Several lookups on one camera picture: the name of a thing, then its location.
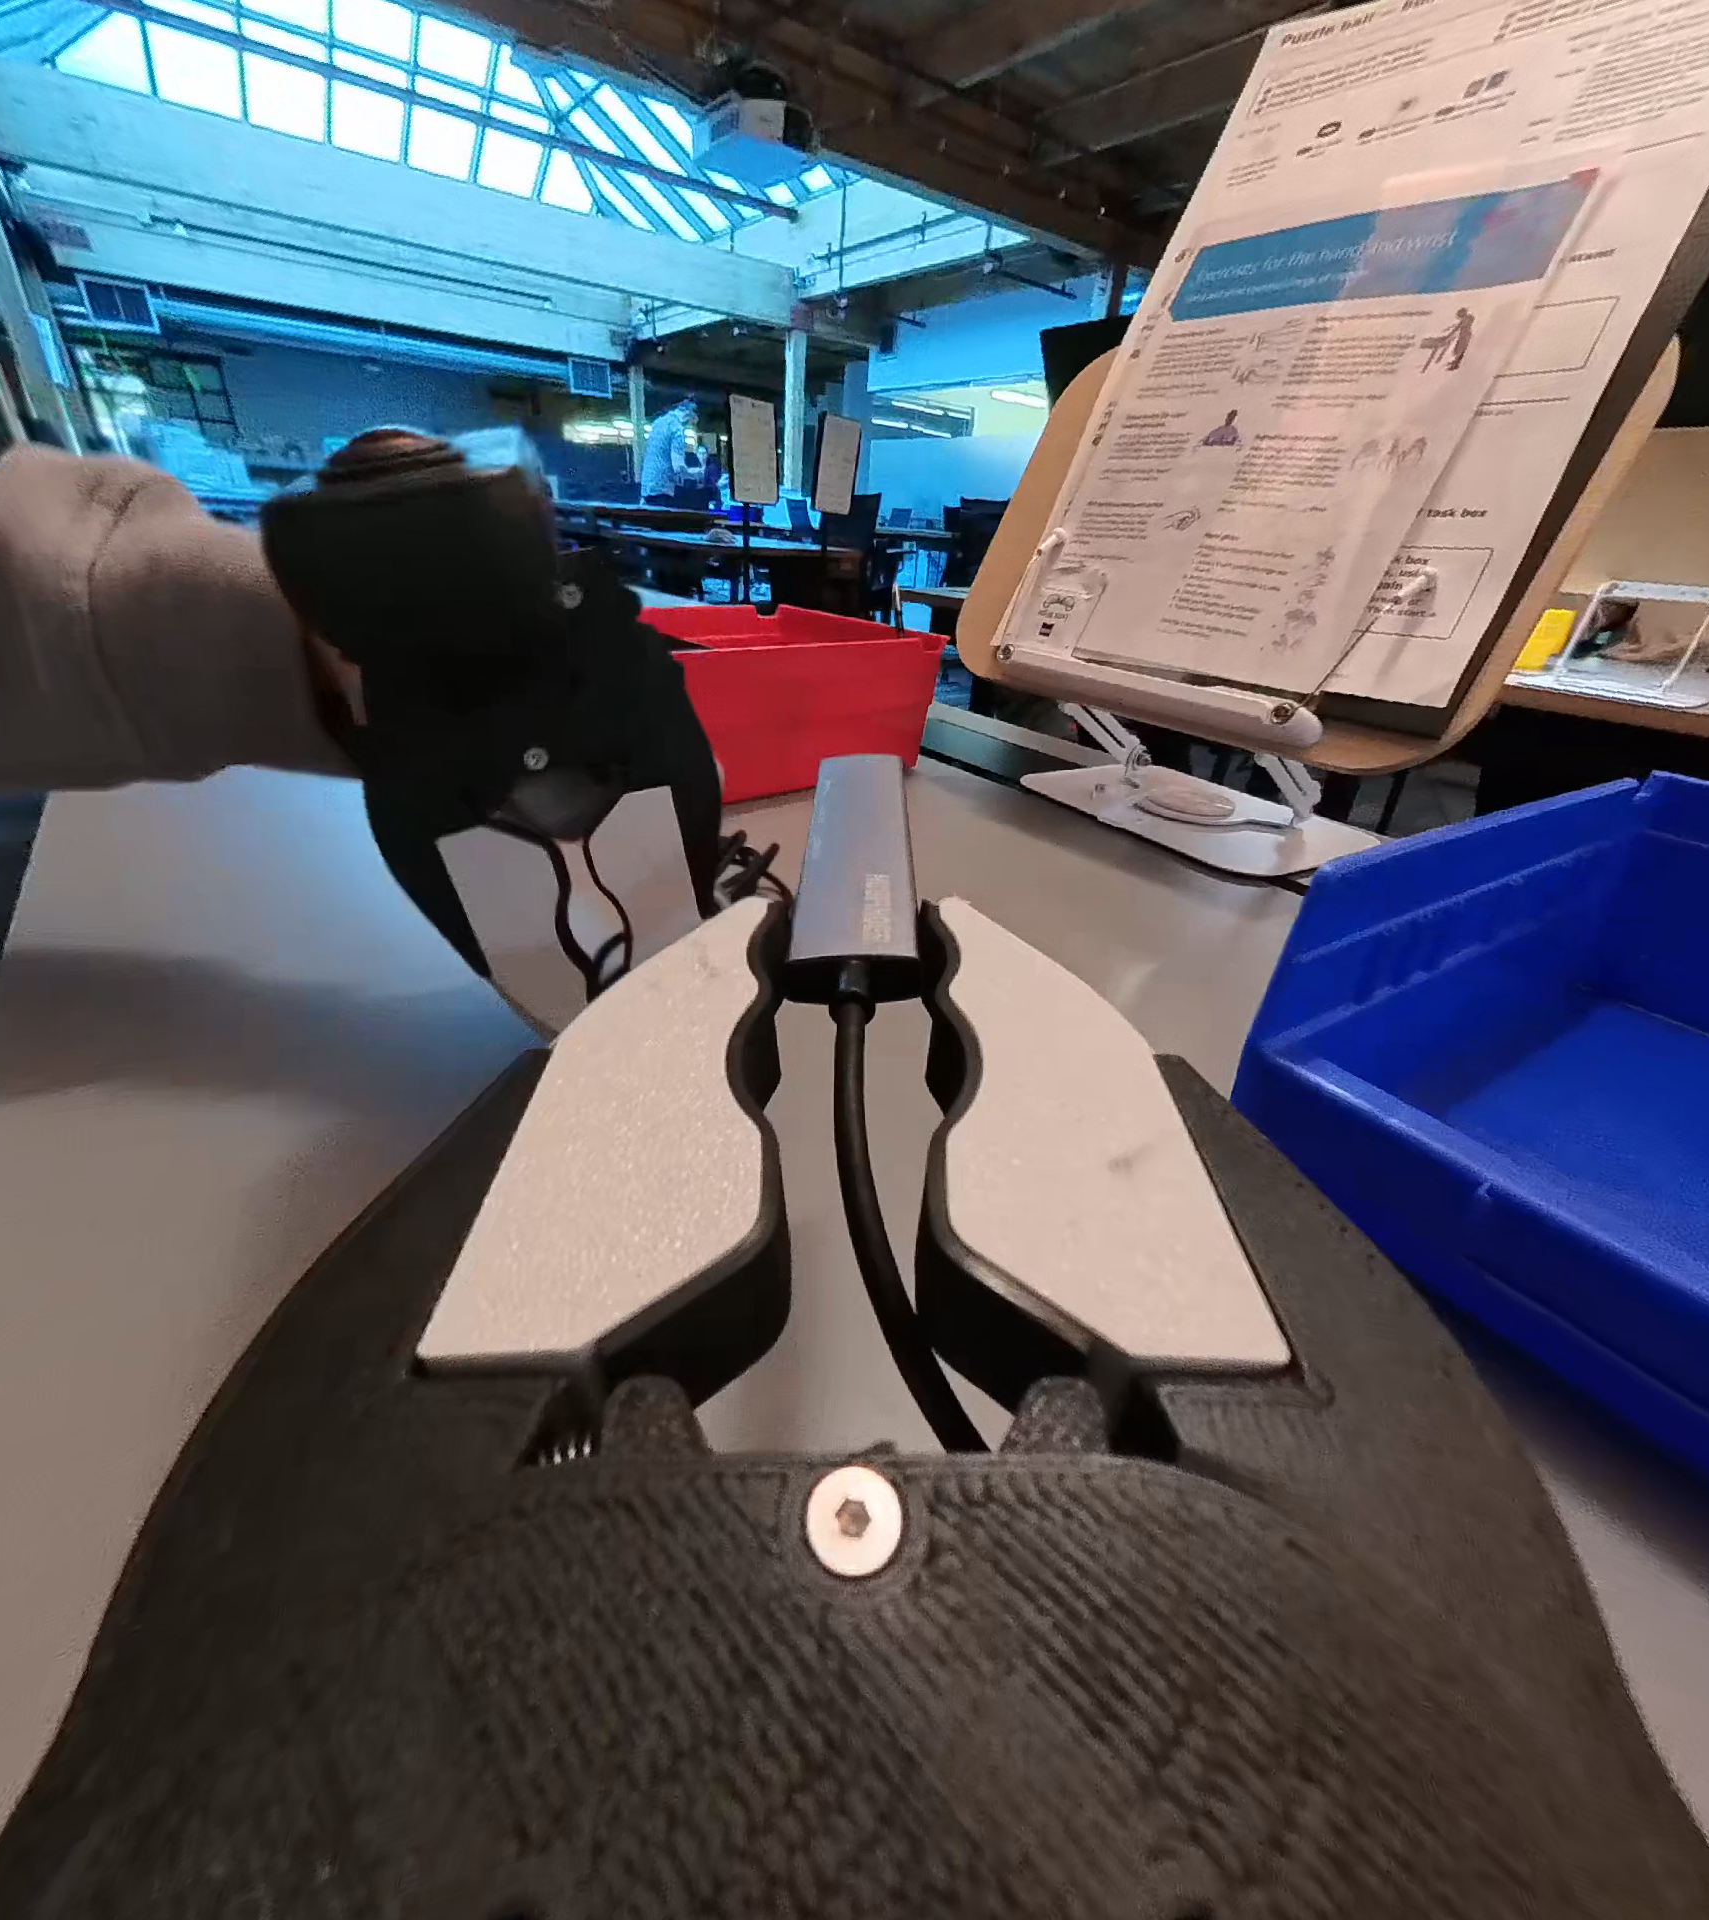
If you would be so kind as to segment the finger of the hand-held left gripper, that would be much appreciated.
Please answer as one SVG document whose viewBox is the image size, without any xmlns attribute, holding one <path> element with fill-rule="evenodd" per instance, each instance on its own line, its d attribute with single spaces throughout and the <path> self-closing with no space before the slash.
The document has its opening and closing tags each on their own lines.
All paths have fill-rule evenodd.
<svg viewBox="0 0 1709 1920">
<path fill-rule="evenodd" d="M 593 835 L 593 959 L 614 981 L 700 925 L 672 794 L 626 794 Z"/>
<path fill-rule="evenodd" d="M 554 1040 L 586 1005 L 556 935 L 561 892 L 549 855 L 505 830 L 463 830 L 439 844 L 500 996 Z"/>
</svg>

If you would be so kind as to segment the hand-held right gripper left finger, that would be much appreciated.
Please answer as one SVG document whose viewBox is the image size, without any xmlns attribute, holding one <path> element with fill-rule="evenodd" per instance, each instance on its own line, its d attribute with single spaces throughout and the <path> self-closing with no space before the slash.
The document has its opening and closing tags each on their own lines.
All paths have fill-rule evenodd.
<svg viewBox="0 0 1709 1920">
<path fill-rule="evenodd" d="M 769 1119 L 788 915 L 747 899 L 611 987 L 545 1056 L 415 1362 L 564 1381 L 598 1407 L 658 1378 L 695 1404 L 791 1311 Z"/>
</svg>

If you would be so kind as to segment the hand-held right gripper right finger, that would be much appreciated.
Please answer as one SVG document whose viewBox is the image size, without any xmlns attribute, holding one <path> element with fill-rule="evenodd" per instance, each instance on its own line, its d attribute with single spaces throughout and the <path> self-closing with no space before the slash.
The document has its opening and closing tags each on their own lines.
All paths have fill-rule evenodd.
<svg viewBox="0 0 1709 1920">
<path fill-rule="evenodd" d="M 1160 1385 L 1267 1388 L 1295 1347 L 1152 1045 L 960 897 L 920 913 L 916 1229 L 935 1355 L 1013 1413 L 1044 1381 L 1128 1413 Z"/>
</svg>

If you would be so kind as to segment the grey usb hub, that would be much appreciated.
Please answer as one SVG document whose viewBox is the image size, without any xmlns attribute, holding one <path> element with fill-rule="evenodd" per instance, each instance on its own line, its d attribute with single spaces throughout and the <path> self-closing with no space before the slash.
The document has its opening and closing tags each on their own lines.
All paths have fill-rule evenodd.
<svg viewBox="0 0 1709 1920">
<path fill-rule="evenodd" d="M 782 999 L 872 1008 L 918 996 L 918 907 L 905 763 L 823 760 L 792 889 Z"/>
</svg>

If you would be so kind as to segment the person's left forearm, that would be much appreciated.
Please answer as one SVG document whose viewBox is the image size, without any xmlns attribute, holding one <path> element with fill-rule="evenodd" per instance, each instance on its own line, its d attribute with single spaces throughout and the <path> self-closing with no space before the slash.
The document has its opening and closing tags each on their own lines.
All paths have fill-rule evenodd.
<svg viewBox="0 0 1709 1920">
<path fill-rule="evenodd" d="M 348 779 L 347 667 L 254 534 L 121 459 L 0 459 L 0 796 Z"/>
</svg>

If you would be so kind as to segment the red plastic bin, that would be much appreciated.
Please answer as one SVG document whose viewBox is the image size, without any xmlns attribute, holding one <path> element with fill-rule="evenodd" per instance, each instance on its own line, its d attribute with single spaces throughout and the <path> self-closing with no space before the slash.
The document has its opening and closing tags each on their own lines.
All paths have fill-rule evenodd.
<svg viewBox="0 0 1709 1920">
<path fill-rule="evenodd" d="M 941 637 L 795 606 L 663 604 L 643 621 L 674 651 L 727 807 L 802 794 L 829 758 L 914 769 Z"/>
</svg>

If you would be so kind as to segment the wooden document stand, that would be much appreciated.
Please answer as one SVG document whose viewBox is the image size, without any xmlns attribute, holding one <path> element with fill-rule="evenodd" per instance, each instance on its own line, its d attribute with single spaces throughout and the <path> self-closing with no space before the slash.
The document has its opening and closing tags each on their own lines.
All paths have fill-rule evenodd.
<svg viewBox="0 0 1709 1920">
<path fill-rule="evenodd" d="M 1228 878 L 1286 882 L 1306 878 L 1376 837 L 1324 816 L 1320 805 L 1337 782 L 1404 774 L 1458 746 L 1503 695 L 1538 617 L 1559 592 L 1571 564 L 1595 530 L 1603 508 L 1627 483 L 1678 380 L 1680 343 L 1662 349 L 1635 403 L 1611 399 L 1603 409 L 1600 450 L 1585 469 L 1585 487 L 1569 506 L 1547 516 L 1547 539 L 1529 563 L 1513 610 L 1503 614 L 1479 652 L 1444 729 L 1436 737 L 1410 724 L 1327 719 L 1312 742 L 1286 742 L 1286 724 L 1263 720 L 1253 733 L 1241 720 L 1260 699 L 1251 693 L 1207 693 L 1197 717 L 1164 720 L 1212 748 L 1249 755 L 1275 789 L 1275 798 L 1156 766 L 1137 733 L 1092 691 L 1092 672 L 1046 667 L 1040 678 L 1019 678 L 1002 660 L 997 635 L 1021 592 L 1042 573 L 1059 542 L 1046 521 L 1052 500 L 1096 415 L 1096 401 L 1116 343 L 1092 357 L 1055 403 L 1033 459 L 1022 472 L 1002 527 L 976 569 L 959 614 L 962 664 L 979 684 L 1002 682 L 1052 700 L 1100 748 L 1094 763 L 1034 773 L 1021 786 L 1052 805 L 1199 863 Z"/>
</svg>

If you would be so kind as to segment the blue plastic bin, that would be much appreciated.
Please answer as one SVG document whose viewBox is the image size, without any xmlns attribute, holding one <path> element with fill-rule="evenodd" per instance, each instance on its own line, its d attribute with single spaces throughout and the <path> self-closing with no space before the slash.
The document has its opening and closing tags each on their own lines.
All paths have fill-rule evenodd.
<svg viewBox="0 0 1709 1920">
<path fill-rule="evenodd" d="M 1323 869 L 1237 1111 L 1430 1296 L 1709 1480 L 1709 782 Z"/>
</svg>

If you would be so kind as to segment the ceiling projector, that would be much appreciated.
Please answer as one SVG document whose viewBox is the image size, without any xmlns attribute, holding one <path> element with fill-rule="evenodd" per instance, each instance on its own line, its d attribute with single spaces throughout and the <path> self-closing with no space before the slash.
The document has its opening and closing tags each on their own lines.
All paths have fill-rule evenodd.
<svg viewBox="0 0 1709 1920">
<path fill-rule="evenodd" d="M 710 175 L 770 185 L 796 179 L 814 160 L 818 141 L 799 102 L 730 90 L 697 110 L 690 151 Z"/>
</svg>

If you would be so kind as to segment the black monitor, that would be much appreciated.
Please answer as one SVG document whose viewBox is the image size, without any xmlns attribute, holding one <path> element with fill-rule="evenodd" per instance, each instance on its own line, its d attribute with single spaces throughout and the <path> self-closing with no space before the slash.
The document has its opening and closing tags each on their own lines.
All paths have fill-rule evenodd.
<svg viewBox="0 0 1709 1920">
<path fill-rule="evenodd" d="M 1042 328 L 1038 345 L 1049 409 L 1060 403 L 1088 367 L 1116 351 L 1128 331 L 1130 318 L 1125 314 Z"/>
</svg>

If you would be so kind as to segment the laminated blue header sheet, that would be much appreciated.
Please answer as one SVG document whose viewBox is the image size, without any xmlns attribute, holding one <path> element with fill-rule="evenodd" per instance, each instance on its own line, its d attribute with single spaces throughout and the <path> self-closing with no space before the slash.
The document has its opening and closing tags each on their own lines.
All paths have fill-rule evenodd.
<svg viewBox="0 0 1709 1920">
<path fill-rule="evenodd" d="M 1318 695 L 1609 172 L 1361 176 L 1180 243 L 1059 510 L 1073 656 Z"/>
</svg>

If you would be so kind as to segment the clear acrylic stand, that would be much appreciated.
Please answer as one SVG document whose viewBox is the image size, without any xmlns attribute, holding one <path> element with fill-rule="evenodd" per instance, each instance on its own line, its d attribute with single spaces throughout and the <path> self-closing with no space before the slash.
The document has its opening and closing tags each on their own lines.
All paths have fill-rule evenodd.
<svg viewBox="0 0 1709 1920">
<path fill-rule="evenodd" d="M 1559 693 L 1655 709 L 1704 709 L 1697 655 L 1709 633 L 1709 586 L 1606 582 L 1587 604 L 1551 672 Z"/>
</svg>

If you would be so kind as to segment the large white instruction sheet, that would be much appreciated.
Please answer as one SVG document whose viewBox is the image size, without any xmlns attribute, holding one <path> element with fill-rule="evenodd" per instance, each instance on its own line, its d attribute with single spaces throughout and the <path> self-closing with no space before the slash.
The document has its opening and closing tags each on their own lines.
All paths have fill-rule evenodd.
<svg viewBox="0 0 1709 1920">
<path fill-rule="evenodd" d="M 1611 165 L 1371 600 L 1324 695 L 1449 709 L 1510 598 L 1635 332 L 1709 212 L 1709 3 L 1366 4 L 1275 28 L 1116 351 L 1046 528 L 1059 546 L 1000 633 L 1002 660 L 1092 672 L 1092 693 L 1160 681 L 1073 656 L 1079 589 L 1051 592 L 1059 510 L 1112 367 L 1174 278 L 1177 247 L 1221 215 L 1347 180 L 1477 163 Z"/>
</svg>

